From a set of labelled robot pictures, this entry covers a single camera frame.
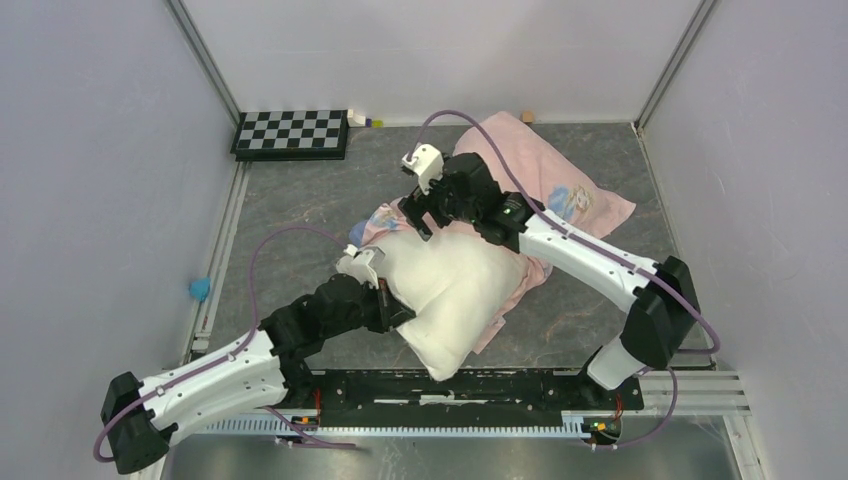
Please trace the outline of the blue and pink printed pillowcase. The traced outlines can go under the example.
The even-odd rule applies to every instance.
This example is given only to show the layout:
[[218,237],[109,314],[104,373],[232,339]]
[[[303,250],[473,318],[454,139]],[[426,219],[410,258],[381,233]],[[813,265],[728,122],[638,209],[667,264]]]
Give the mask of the blue and pink printed pillowcase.
[[[542,201],[558,217],[596,238],[612,233],[633,213],[634,203],[598,187],[518,118],[498,112],[481,125],[481,131],[467,130],[457,141],[454,152],[479,154],[504,190],[514,190],[515,182],[509,178],[514,175],[516,182],[532,198]],[[399,229],[412,230],[400,213],[398,203],[392,201],[382,204],[368,220],[355,225],[350,238],[353,244],[362,246],[384,232]],[[447,230],[480,236],[464,223],[453,223],[444,231]],[[533,288],[544,284],[553,271],[552,265],[525,257],[543,268],[546,276],[544,282]]]

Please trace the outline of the white pillow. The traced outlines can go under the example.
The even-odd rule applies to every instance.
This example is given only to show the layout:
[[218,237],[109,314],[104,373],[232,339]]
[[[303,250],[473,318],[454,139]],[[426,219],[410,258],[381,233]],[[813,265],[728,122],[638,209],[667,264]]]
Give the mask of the white pillow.
[[453,377],[470,353],[481,352],[502,317],[546,279],[535,262],[474,233],[438,231],[423,240],[399,229],[366,246],[385,253],[380,279],[416,312],[396,330],[436,381]]

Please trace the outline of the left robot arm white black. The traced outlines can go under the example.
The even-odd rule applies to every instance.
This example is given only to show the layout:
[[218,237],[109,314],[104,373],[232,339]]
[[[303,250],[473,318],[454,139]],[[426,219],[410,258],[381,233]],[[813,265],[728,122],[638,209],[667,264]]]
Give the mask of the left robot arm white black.
[[282,402],[302,407],[315,389],[306,360],[327,340],[358,329],[387,333],[415,315],[386,279],[336,274],[210,354],[143,379],[131,372],[114,377],[93,455],[128,475],[231,415]]

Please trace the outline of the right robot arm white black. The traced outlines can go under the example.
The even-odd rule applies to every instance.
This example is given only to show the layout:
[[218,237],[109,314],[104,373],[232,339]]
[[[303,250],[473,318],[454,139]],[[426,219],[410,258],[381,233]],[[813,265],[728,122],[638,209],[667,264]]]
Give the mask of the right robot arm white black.
[[577,382],[591,408],[612,401],[625,380],[669,366],[701,321],[687,265],[640,257],[581,232],[522,192],[506,192],[476,153],[446,158],[423,145],[401,161],[417,180],[399,207],[423,240],[432,226],[470,225],[482,239],[548,263],[590,286],[626,315],[621,333],[584,364]]

